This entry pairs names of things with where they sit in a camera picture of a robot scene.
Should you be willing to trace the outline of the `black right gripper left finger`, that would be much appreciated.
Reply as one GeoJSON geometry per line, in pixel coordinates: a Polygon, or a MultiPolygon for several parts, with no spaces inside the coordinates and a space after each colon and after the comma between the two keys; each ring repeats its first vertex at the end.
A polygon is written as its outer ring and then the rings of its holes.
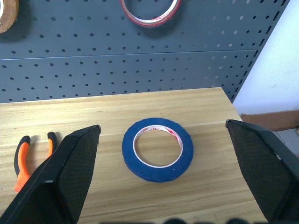
{"type": "Polygon", "coordinates": [[[76,130],[30,174],[0,224],[77,224],[93,177],[100,125],[76,130]]]}

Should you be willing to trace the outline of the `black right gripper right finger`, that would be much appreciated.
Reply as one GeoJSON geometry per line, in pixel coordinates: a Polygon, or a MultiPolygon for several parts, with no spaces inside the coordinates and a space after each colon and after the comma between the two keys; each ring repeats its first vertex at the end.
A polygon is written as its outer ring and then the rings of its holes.
{"type": "Polygon", "coordinates": [[[268,222],[299,224],[299,157],[270,130],[228,119],[238,164],[268,222]]]}

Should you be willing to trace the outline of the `orange-black needle-nose pliers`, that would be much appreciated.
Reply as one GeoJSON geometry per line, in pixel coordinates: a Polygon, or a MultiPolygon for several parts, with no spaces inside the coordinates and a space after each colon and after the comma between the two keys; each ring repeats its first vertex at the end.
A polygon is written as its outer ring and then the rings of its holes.
{"type": "MultiPolygon", "coordinates": [[[[47,133],[47,138],[48,138],[47,159],[49,159],[55,152],[56,148],[58,147],[58,140],[54,132],[47,133]]],[[[15,151],[14,170],[17,176],[17,182],[14,186],[14,190],[17,193],[20,192],[20,190],[23,188],[23,186],[31,177],[26,165],[26,159],[29,152],[30,143],[31,143],[31,138],[28,135],[23,136],[19,141],[19,144],[15,151]]]]}

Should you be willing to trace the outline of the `blue tape roll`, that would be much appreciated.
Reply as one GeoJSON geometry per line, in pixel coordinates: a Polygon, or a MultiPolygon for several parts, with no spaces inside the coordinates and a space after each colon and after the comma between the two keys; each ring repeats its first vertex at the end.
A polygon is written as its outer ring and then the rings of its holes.
{"type": "Polygon", "coordinates": [[[178,123],[164,118],[147,118],[135,122],[124,134],[122,155],[128,169],[136,176],[149,182],[170,182],[180,177],[190,166],[194,147],[189,133],[178,123]],[[180,154],[171,164],[154,166],[143,161],[136,152],[135,142],[149,131],[160,130],[173,136],[180,154]]]}

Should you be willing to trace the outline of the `grey perforated pegboard panel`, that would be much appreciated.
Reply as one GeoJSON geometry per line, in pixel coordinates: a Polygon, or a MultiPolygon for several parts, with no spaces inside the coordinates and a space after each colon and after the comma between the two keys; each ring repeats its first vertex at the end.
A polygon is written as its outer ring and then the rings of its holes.
{"type": "Polygon", "coordinates": [[[119,0],[20,0],[0,103],[221,87],[234,101],[290,0],[182,0],[165,24],[119,0]]]}

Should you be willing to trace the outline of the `brown tape roll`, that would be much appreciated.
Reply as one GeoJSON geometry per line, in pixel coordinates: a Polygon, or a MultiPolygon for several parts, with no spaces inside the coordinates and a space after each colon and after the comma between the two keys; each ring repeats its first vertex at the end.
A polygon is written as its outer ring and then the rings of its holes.
{"type": "Polygon", "coordinates": [[[0,34],[8,31],[19,11],[19,0],[0,0],[0,34]]]}

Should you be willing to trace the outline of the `red tape roll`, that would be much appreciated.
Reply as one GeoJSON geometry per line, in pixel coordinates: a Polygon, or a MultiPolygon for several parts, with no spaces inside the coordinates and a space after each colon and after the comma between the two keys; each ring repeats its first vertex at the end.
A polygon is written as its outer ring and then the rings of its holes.
{"type": "Polygon", "coordinates": [[[172,17],[175,15],[177,10],[180,8],[180,5],[182,3],[182,0],[173,0],[170,7],[160,16],[150,19],[150,20],[144,20],[140,19],[136,16],[134,16],[129,10],[125,3],[125,0],[119,0],[120,5],[126,14],[126,16],[135,24],[145,27],[145,28],[153,28],[161,26],[165,23],[167,23],[169,20],[172,19],[172,17]]]}

